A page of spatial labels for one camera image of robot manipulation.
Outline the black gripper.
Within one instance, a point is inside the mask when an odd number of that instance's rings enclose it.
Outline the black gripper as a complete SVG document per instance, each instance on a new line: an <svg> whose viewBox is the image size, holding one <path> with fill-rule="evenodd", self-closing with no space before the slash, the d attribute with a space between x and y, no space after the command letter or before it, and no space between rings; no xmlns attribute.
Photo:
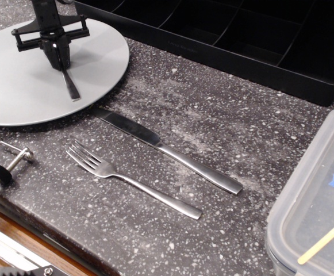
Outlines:
<svg viewBox="0 0 334 276"><path fill-rule="evenodd" d="M69 68L70 66L69 43L73 39L79 39L90 35L86 25L86 18L87 17L82 14L77 16L63 16L58 14L38 16L29 24L13 29L11 34L16 38L17 48L20 52L40 48L44 51L51 66L56 70L60 70L60 61L64 68ZM68 32L64 30L64 26L77 22L81 22L82 27L80 29ZM40 37L26 41L21 40L20 36L22 34L26 35L30 33L39 33ZM57 41L60 60L57 55L56 46L54 46L51 41Z"/></svg>

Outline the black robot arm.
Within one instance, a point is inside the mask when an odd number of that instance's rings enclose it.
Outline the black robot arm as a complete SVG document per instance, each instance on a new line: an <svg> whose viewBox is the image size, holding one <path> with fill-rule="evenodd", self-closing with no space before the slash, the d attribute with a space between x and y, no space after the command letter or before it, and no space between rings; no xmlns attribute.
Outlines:
<svg viewBox="0 0 334 276"><path fill-rule="evenodd" d="M32 1L36 19L11 34L21 51L40 48L56 70L70 66L70 43L90 35L86 16L63 16L58 13L56 2Z"/></svg>

